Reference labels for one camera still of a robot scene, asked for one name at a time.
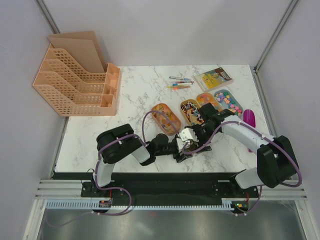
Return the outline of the magenta plastic scoop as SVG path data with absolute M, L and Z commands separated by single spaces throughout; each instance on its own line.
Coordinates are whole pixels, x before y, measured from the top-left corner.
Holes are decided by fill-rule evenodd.
M 245 109 L 243 112 L 243 121 L 248 124 L 249 126 L 255 128 L 256 127 L 256 118 L 255 114 L 251 109 Z M 251 130 L 247 129 L 247 133 L 249 134 L 248 141 L 249 144 L 248 146 L 252 147 L 254 140 L 255 140 L 255 134 Z

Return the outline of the peach plastic file organizer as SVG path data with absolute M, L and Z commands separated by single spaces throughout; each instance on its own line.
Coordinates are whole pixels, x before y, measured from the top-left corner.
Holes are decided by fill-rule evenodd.
M 114 116 L 122 71 L 106 62 L 94 31 L 51 34 L 33 87 L 61 117 Z

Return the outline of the grey tray of colourful stars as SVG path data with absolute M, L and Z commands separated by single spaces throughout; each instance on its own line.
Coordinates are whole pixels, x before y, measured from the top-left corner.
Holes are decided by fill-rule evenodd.
M 237 116 L 241 116 L 244 113 L 243 107 L 229 90 L 221 89 L 216 91 L 214 93 L 214 98 L 219 102 L 223 109 L 228 109 Z

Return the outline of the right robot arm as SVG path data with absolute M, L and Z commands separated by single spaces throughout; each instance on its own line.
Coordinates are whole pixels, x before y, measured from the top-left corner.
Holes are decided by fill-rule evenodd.
M 290 140 L 281 135 L 275 137 L 256 130 L 228 109 L 216 110 L 211 103 L 198 110 L 202 124 L 185 127 L 179 133 L 178 150 L 184 155 L 203 151 L 217 133 L 228 135 L 239 141 L 256 155 L 256 167 L 243 170 L 234 176 L 229 191 L 235 197 L 242 196 L 247 188 L 285 186 L 285 181 L 298 176 L 294 188 L 302 184 L 302 175 Z

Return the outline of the aluminium frame rail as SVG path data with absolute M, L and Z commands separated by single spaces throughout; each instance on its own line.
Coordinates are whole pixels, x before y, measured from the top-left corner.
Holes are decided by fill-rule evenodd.
M 41 180 L 35 194 L 36 199 L 75 199 L 81 198 L 82 184 L 79 180 Z M 262 201 L 306 200 L 307 195 L 302 185 L 291 188 L 278 185 L 275 188 L 262 188 Z

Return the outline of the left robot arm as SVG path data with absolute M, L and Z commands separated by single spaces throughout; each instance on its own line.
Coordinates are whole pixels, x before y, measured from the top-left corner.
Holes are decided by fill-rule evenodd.
M 171 155 L 177 163 L 191 158 L 183 154 L 178 144 L 182 141 L 175 136 L 172 141 L 164 133 L 159 133 L 151 141 L 143 140 L 134 133 L 130 124 L 125 124 L 99 134 L 96 138 L 98 162 L 92 177 L 92 191 L 99 197 L 106 196 L 110 191 L 111 176 L 116 163 L 127 156 L 133 156 L 141 166 L 148 166 L 158 156 Z

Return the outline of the tan tray of lollipops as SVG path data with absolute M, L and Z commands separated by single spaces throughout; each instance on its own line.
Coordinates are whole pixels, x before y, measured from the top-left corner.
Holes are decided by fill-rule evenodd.
M 180 112 L 189 126 L 201 125 L 204 120 L 199 112 L 200 105 L 194 99 L 187 99 L 180 103 Z

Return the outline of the tan tray of translucent stars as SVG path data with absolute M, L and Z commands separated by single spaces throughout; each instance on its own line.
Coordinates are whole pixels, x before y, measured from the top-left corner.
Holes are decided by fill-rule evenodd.
M 224 108 L 221 106 L 221 104 L 214 98 L 214 96 L 209 93 L 209 92 L 203 92 L 201 94 L 199 94 L 196 97 L 196 101 L 198 102 L 198 104 L 202 107 L 203 105 L 207 104 L 207 103 L 211 103 L 212 106 L 218 110 L 219 112 L 221 112 Z

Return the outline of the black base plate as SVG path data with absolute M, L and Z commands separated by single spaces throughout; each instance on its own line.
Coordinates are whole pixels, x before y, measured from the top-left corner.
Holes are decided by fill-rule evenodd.
M 216 173 L 113 173 L 109 186 L 98 189 L 93 180 L 83 183 L 84 198 L 111 197 L 116 204 L 177 206 L 218 205 L 223 199 L 257 198 L 256 186 L 236 186 L 233 172 Z

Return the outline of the yellow illustrated book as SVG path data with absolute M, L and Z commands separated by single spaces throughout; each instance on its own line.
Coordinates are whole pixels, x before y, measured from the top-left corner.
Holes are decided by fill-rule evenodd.
M 210 92 L 234 82 L 234 79 L 222 67 L 197 74 L 193 76 L 193 79 L 203 92 Z

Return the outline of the clear glass jar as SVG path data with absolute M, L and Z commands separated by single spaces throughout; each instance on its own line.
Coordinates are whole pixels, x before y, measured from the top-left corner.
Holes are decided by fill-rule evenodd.
M 187 157 L 187 158 L 191 158 L 193 157 L 195 154 L 187 154 L 189 152 L 195 151 L 199 148 L 199 145 L 197 143 L 185 143 L 183 146 L 183 154 Z

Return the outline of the red blue pen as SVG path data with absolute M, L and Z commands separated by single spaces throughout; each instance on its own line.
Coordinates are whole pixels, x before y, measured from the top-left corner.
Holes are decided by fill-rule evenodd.
M 193 85 L 194 81 L 174 81 L 171 83 L 173 86 L 179 86 L 179 85 Z

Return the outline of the peach tray of gummy candies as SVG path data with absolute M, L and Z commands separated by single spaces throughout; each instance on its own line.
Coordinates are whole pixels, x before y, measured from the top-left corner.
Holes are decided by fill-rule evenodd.
M 161 130 L 168 136 L 173 136 L 181 129 L 181 121 L 165 103 L 158 103 L 151 109 L 152 117 Z

